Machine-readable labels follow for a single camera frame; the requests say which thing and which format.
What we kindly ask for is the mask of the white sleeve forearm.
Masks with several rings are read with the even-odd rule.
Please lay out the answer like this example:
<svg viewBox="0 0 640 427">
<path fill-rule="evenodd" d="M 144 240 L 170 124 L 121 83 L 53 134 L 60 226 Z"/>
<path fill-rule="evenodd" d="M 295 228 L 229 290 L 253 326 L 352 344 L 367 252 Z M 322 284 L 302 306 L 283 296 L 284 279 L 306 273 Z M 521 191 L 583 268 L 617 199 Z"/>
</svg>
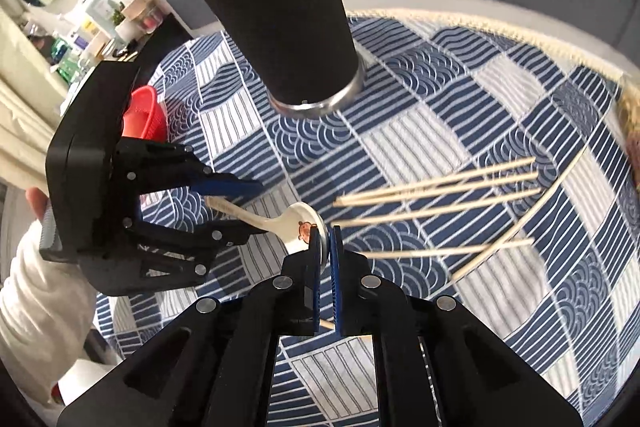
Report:
<svg viewBox="0 0 640 427">
<path fill-rule="evenodd" d="M 41 257 L 41 232 L 32 222 L 1 289 L 1 361 L 29 400 L 52 409 L 53 387 L 84 349 L 96 291 L 76 265 Z"/>
</svg>

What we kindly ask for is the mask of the person left hand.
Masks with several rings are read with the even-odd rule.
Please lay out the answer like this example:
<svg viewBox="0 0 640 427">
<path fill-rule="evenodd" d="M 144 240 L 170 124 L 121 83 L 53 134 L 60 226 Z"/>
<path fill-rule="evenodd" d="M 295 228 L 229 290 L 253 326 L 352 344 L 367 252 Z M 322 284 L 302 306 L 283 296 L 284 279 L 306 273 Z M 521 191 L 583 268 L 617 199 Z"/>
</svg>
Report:
<svg viewBox="0 0 640 427">
<path fill-rule="evenodd" d="M 49 199 L 43 191 L 38 187 L 29 187 L 25 191 L 25 197 L 28 202 L 29 208 L 34 213 L 35 217 L 41 221 L 46 214 Z"/>
</svg>

